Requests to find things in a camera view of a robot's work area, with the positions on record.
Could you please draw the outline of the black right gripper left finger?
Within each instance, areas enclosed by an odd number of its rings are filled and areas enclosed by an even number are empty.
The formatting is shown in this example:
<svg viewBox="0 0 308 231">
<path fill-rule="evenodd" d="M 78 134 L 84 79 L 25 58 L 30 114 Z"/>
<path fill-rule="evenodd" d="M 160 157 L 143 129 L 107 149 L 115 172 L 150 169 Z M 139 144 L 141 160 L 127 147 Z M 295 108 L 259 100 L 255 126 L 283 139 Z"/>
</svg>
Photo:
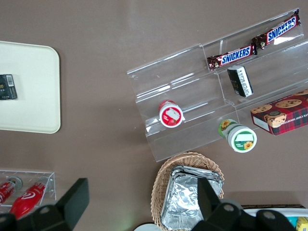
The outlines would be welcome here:
<svg viewBox="0 0 308 231">
<path fill-rule="evenodd" d="M 90 202 L 89 181 L 79 178 L 54 205 L 36 209 L 16 222 L 18 231 L 72 231 Z"/>
</svg>

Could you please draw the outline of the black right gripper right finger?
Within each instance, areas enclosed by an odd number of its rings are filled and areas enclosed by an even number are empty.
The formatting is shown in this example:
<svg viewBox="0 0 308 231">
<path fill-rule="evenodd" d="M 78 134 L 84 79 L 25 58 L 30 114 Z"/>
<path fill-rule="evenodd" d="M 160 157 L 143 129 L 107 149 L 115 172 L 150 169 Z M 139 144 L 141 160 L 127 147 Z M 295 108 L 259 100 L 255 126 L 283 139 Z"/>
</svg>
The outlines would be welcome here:
<svg viewBox="0 0 308 231">
<path fill-rule="evenodd" d="M 194 231 L 238 231 L 241 210 L 232 200 L 220 200 L 207 179 L 198 179 L 198 204 L 203 216 Z"/>
</svg>

